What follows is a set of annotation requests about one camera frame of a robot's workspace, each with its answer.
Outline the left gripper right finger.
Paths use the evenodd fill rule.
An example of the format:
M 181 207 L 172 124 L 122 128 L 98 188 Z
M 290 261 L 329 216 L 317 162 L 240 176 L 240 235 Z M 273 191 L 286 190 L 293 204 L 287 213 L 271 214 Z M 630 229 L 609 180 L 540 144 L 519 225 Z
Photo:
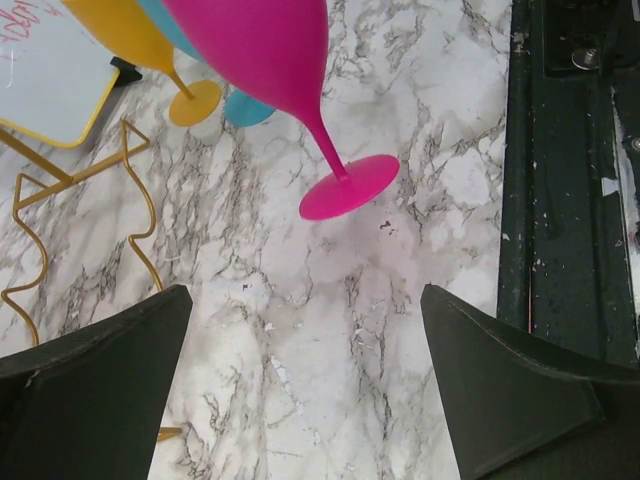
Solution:
M 437 285 L 421 309 L 461 478 L 638 478 L 638 371 L 526 334 Z

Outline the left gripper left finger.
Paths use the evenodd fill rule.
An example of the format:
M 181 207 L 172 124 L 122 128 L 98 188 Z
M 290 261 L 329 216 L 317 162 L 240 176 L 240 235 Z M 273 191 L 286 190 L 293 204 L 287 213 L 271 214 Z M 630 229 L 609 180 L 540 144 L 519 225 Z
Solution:
M 192 305 L 174 285 L 3 357 L 2 478 L 146 478 Z

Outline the teal wine glass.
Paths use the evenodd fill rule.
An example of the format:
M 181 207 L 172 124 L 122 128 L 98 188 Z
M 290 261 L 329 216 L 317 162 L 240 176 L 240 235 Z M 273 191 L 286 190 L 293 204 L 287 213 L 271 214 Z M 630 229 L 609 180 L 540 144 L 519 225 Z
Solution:
M 138 0 L 137 3 L 175 47 L 195 60 L 201 63 L 205 62 L 171 17 L 161 0 Z M 226 119 L 236 127 L 249 127 L 259 124 L 269 118 L 275 111 L 275 108 L 250 97 L 240 90 L 235 90 L 229 95 L 224 107 Z

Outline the yellow wine glass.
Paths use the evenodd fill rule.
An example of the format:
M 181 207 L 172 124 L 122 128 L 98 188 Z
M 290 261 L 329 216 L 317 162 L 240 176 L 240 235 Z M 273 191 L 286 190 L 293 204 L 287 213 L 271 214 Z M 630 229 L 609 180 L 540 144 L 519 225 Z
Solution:
M 174 66 L 174 46 L 135 0 L 66 1 L 70 13 L 114 55 L 134 65 L 166 74 L 178 87 L 169 119 L 189 127 L 211 115 L 221 100 L 220 86 L 211 80 L 185 84 Z

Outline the magenta wine glass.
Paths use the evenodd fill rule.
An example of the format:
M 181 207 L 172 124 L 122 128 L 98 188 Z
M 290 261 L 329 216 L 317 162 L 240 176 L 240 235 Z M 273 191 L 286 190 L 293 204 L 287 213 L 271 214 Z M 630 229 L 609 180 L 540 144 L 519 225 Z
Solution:
M 320 221 L 351 212 L 383 192 L 399 161 L 388 154 L 345 164 L 321 116 L 329 50 L 324 1 L 168 1 L 170 15 L 204 60 L 229 83 L 298 119 L 311 133 L 331 173 L 299 205 Z

